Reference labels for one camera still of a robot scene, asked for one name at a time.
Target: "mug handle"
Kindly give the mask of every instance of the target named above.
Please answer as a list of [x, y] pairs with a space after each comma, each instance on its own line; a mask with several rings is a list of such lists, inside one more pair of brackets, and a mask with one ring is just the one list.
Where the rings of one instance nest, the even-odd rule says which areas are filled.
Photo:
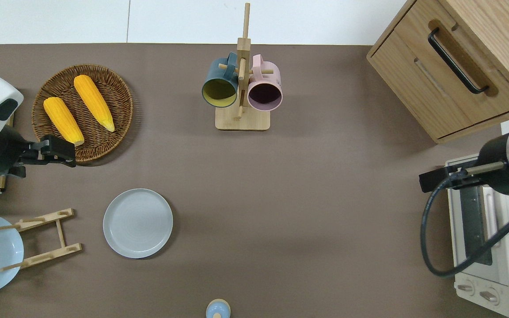
[[262, 60], [261, 54], [257, 54], [256, 56], [253, 56], [253, 76], [254, 80], [259, 81], [262, 80], [262, 70], [261, 65], [264, 61]]
[[227, 69], [223, 75], [224, 78], [232, 78], [233, 73], [235, 72], [235, 67], [237, 67], [237, 54], [235, 52], [229, 52], [229, 56], [227, 57]]

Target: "wooden drawer cabinet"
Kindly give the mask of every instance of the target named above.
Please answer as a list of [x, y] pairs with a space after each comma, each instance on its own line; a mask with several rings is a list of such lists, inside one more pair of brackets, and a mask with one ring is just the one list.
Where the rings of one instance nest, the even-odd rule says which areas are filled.
[[509, 0], [409, 0], [367, 59], [437, 143], [509, 119]]

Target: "toaster oven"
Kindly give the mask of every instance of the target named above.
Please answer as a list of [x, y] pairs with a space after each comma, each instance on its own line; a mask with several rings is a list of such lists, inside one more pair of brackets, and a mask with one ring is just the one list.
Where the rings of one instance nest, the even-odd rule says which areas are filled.
[[[466, 166], [471, 155], [446, 162]], [[487, 186], [448, 189], [455, 266], [509, 221], [509, 196]], [[509, 234], [474, 264], [455, 275], [458, 296], [509, 317]]]

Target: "yellow corn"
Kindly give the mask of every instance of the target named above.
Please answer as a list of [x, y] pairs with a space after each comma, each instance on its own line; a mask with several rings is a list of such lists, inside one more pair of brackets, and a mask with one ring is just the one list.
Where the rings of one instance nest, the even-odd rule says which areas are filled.
[[111, 112], [93, 80], [87, 75], [78, 75], [74, 78], [74, 87], [97, 122], [107, 130], [115, 131]]
[[62, 99], [59, 97], [49, 97], [42, 104], [44, 111], [46, 111], [46, 114], [50, 117], [50, 120], [64, 139], [75, 146], [84, 143], [84, 136], [81, 134], [72, 113], [70, 113]]

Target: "round woven tray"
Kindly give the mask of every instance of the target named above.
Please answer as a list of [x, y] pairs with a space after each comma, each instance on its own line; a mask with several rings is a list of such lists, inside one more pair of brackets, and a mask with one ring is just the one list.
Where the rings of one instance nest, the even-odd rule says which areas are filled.
[[[81, 74], [89, 76], [94, 81], [105, 99], [115, 124], [114, 132], [109, 132], [95, 120], [76, 92], [74, 78]], [[119, 145], [131, 125], [133, 118], [131, 91], [119, 75], [106, 67], [93, 64], [71, 66], [44, 83], [34, 99], [32, 111], [34, 134], [39, 140], [44, 135], [63, 138], [44, 111], [42, 103], [48, 97], [60, 97], [64, 101], [84, 136], [84, 143], [76, 147], [77, 163], [88, 163], [110, 153]]]

